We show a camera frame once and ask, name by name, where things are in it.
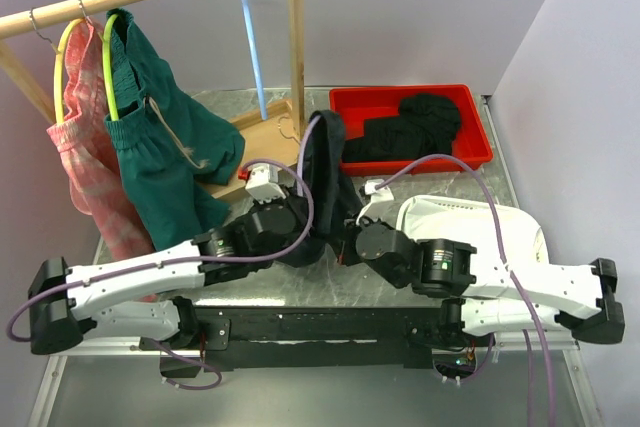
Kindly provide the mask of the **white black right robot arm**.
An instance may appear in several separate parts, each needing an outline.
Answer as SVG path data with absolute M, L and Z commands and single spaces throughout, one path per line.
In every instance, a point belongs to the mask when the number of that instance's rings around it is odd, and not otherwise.
M 521 330 L 567 331 L 596 345 L 623 340 L 614 261 L 552 264 L 540 225 L 528 213 L 485 202 L 417 195 L 395 223 L 393 196 L 371 196 L 355 217 L 349 247 L 397 289 L 441 302 L 437 332 L 449 345 Z

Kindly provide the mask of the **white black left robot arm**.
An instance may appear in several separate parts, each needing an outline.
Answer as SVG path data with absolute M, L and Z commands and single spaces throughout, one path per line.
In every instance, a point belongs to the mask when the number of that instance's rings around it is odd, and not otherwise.
M 154 303 L 143 297 L 244 279 L 294 253 L 309 239 L 316 217 L 312 193 L 291 189 L 259 198 L 231 223 L 166 250 L 104 264 L 45 261 L 28 290 L 26 310 L 34 355 L 70 350 L 85 340 L 144 337 L 179 349 L 198 339 L 190 300 Z

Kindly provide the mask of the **purple hanger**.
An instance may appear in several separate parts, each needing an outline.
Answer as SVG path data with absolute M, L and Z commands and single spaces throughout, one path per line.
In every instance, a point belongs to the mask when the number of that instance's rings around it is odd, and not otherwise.
M 285 135 L 282 131 L 281 121 L 283 119 L 288 119 L 290 117 L 289 114 L 283 115 L 278 118 L 278 130 L 282 137 L 287 140 L 295 140 L 294 136 Z M 304 178 L 304 165 L 305 165 L 305 154 L 307 152 L 307 147 L 309 145 L 309 141 L 311 140 L 312 133 L 316 127 L 316 125 L 322 120 L 322 117 L 319 113 L 316 113 L 312 116 L 305 132 L 302 137 L 302 140 L 299 142 L 299 152 L 298 152 L 298 160 L 296 165 L 296 174 L 300 179 Z

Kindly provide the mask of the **dark navy shorts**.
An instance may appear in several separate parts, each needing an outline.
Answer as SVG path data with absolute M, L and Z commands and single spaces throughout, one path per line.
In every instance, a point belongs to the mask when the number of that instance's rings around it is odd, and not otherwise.
M 341 167 L 346 143 L 342 118 L 331 110 L 312 113 L 302 159 L 302 179 L 314 200 L 309 236 L 281 262 L 306 267 L 320 260 L 329 247 L 340 265 L 358 264 L 355 244 L 360 232 L 355 219 L 363 208 L 351 178 Z

